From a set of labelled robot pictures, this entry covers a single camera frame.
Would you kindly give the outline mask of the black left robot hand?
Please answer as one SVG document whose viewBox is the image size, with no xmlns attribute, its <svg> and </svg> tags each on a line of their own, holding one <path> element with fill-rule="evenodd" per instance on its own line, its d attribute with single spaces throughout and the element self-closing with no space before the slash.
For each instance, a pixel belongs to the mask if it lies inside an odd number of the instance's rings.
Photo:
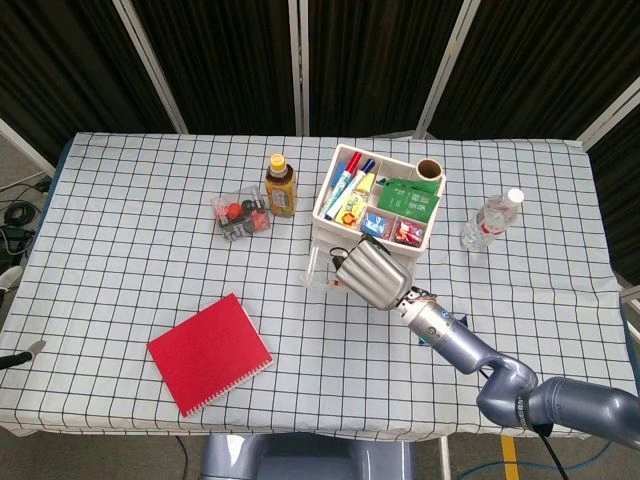
<svg viewBox="0 0 640 480">
<path fill-rule="evenodd" d="M 5 294 L 18 281 L 18 279 L 22 275 L 22 272 L 22 267 L 16 265 L 9 267 L 7 270 L 0 274 L 0 306 L 4 301 Z M 42 352 L 45 346 L 46 341 L 44 339 L 41 339 L 18 354 L 1 356 L 0 371 L 33 361 L 35 357 Z"/>
</svg>

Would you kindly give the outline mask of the transparent plastic drawer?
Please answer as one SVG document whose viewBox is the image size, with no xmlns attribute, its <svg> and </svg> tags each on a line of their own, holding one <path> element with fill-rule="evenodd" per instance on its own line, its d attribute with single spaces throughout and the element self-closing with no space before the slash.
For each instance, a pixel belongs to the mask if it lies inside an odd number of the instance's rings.
<svg viewBox="0 0 640 480">
<path fill-rule="evenodd" d="M 302 274 L 302 285 L 308 289 L 349 292 L 350 289 L 346 285 L 344 290 L 331 289 L 327 286 L 327 281 L 332 279 L 340 280 L 337 277 L 337 268 L 334 265 L 333 259 L 335 257 L 346 257 L 354 248 L 358 247 L 363 240 L 367 240 L 379 249 L 385 250 L 399 264 L 405 267 L 411 275 L 414 275 L 417 257 L 393 253 L 391 247 L 384 245 L 381 239 L 362 234 L 355 243 L 347 247 L 330 245 L 328 242 L 322 240 L 313 240 L 311 242 L 308 265 Z"/>
</svg>

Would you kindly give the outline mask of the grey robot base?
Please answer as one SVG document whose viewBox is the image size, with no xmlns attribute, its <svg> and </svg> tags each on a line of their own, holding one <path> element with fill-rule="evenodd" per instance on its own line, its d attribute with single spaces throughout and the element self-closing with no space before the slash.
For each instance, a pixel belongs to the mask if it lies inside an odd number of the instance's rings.
<svg viewBox="0 0 640 480">
<path fill-rule="evenodd" d="M 311 433 L 212 434 L 200 480 L 414 480 L 408 442 Z"/>
</svg>

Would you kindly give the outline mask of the clear box of coffee capsules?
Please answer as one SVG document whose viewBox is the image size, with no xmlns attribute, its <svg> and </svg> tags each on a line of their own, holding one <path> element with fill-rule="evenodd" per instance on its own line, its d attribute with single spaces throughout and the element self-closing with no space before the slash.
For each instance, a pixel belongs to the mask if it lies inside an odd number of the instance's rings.
<svg viewBox="0 0 640 480">
<path fill-rule="evenodd" d="M 211 200 L 214 232 L 233 242 L 271 228 L 269 209 L 255 185 Z"/>
</svg>

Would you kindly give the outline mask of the blue candy packet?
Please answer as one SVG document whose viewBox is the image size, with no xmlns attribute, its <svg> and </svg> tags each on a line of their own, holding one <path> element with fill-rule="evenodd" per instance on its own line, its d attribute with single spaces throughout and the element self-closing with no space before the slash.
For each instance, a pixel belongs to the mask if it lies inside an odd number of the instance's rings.
<svg viewBox="0 0 640 480">
<path fill-rule="evenodd" d="M 391 231 L 392 221 L 382 214 L 367 211 L 361 221 L 360 230 L 367 235 L 386 239 Z"/>
</svg>

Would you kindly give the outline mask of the red candy packet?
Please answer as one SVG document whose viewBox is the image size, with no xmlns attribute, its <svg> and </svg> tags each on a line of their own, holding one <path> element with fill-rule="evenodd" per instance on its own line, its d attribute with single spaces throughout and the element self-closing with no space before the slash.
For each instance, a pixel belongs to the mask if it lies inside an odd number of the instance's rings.
<svg viewBox="0 0 640 480">
<path fill-rule="evenodd" d="M 393 239 L 396 243 L 418 248 L 424 238 L 424 229 L 421 225 L 405 219 L 399 219 L 396 223 Z"/>
</svg>

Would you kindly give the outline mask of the yellow snack packet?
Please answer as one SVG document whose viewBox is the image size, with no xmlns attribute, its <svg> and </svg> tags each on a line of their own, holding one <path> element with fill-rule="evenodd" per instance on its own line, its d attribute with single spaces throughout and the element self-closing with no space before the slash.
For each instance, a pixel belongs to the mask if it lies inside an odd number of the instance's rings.
<svg viewBox="0 0 640 480">
<path fill-rule="evenodd" d="M 334 221 L 345 227 L 355 229 L 364 214 L 368 197 L 375 181 L 373 172 L 367 173 L 351 194 L 346 198 L 340 210 L 334 217 Z"/>
</svg>

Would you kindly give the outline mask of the green tea packet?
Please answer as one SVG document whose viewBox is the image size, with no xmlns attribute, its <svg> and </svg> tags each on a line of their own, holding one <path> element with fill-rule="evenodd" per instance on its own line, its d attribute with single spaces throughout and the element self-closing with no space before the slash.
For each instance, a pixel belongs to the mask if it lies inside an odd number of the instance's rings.
<svg viewBox="0 0 640 480">
<path fill-rule="evenodd" d="M 387 179 L 377 208 L 402 217 L 428 223 L 437 206 L 440 181 Z"/>
</svg>

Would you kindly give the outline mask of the blue cap marker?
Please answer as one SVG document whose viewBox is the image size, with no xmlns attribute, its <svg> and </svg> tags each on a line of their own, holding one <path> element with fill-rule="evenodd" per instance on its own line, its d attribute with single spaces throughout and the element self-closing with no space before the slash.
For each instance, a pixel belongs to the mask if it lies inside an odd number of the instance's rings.
<svg viewBox="0 0 640 480">
<path fill-rule="evenodd" d="M 373 159 L 368 159 L 362 167 L 353 175 L 350 187 L 356 188 L 358 184 L 366 177 L 366 175 L 372 170 L 375 166 L 375 161 Z"/>
</svg>

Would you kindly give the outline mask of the black power adapter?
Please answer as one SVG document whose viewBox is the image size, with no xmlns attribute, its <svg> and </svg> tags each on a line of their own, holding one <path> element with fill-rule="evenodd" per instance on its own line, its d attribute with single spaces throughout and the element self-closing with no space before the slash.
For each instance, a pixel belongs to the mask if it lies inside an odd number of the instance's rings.
<svg viewBox="0 0 640 480">
<path fill-rule="evenodd" d="M 0 270 L 20 265 L 29 255 L 34 238 L 34 230 L 0 226 Z"/>
</svg>

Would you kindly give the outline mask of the brown cardboard tube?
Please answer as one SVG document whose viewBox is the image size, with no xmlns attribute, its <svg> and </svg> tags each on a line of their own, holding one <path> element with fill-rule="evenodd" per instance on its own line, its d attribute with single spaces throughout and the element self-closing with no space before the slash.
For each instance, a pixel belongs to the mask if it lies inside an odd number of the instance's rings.
<svg viewBox="0 0 640 480">
<path fill-rule="evenodd" d="M 416 175 L 423 181 L 436 182 L 440 181 L 444 169 L 439 161 L 433 158 L 422 158 L 415 167 Z"/>
</svg>

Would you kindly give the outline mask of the clear plastic water bottle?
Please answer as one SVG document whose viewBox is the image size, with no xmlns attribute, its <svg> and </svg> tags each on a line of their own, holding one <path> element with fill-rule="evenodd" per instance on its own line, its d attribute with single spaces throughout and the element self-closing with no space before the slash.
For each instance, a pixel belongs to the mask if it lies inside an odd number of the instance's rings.
<svg viewBox="0 0 640 480">
<path fill-rule="evenodd" d="M 484 250 L 515 223 L 523 201 L 524 193 L 517 188 L 491 196 L 465 224 L 461 244 L 471 251 Z"/>
</svg>

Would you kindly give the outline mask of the white black checked tablecloth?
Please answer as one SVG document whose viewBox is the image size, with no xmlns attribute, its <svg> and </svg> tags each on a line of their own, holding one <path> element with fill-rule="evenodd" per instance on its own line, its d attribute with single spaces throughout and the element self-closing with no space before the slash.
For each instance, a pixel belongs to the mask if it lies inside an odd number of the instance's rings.
<svg viewBox="0 0 640 480">
<path fill-rule="evenodd" d="M 394 313 L 308 289 L 312 209 L 334 138 L 75 136 L 0 331 L 0 355 L 44 339 L 35 360 L 0 372 L 0 431 L 206 434 L 315 431 L 421 441 L 492 433 L 478 374 L 458 373 Z M 636 391 L 588 156 L 560 140 L 359 139 L 400 161 L 438 160 L 447 180 L 416 265 L 435 293 L 540 379 L 566 376 Z M 281 153 L 296 211 L 275 216 L 265 177 Z M 233 242 L 211 200 L 255 185 L 271 228 Z M 491 196 L 524 193 L 518 217 L 481 251 L 461 244 Z M 148 343 L 234 294 L 273 364 L 189 417 Z"/>
</svg>

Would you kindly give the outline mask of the red spiral notebook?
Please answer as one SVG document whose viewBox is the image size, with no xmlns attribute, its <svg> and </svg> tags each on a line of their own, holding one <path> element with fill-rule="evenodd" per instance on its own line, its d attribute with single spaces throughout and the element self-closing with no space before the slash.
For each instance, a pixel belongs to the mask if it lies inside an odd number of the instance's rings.
<svg viewBox="0 0 640 480">
<path fill-rule="evenodd" d="M 273 362 L 234 294 L 152 340 L 147 349 L 184 417 Z"/>
</svg>

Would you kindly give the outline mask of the black folding screen white frame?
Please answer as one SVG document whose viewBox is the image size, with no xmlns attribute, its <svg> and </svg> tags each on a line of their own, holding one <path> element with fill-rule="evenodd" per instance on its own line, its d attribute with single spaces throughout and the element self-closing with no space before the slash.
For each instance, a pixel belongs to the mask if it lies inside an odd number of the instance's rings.
<svg viewBox="0 0 640 480">
<path fill-rule="evenodd" d="M 131 0 L 189 132 L 294 133 L 294 2 Z M 416 129 L 462 5 L 308 0 L 311 133 Z M 428 131 L 574 139 L 639 78 L 640 0 L 480 0 Z M 0 119 L 50 163 L 80 131 L 173 131 L 113 0 L 0 0 Z M 640 106 L 589 156 L 640 283 Z"/>
</svg>

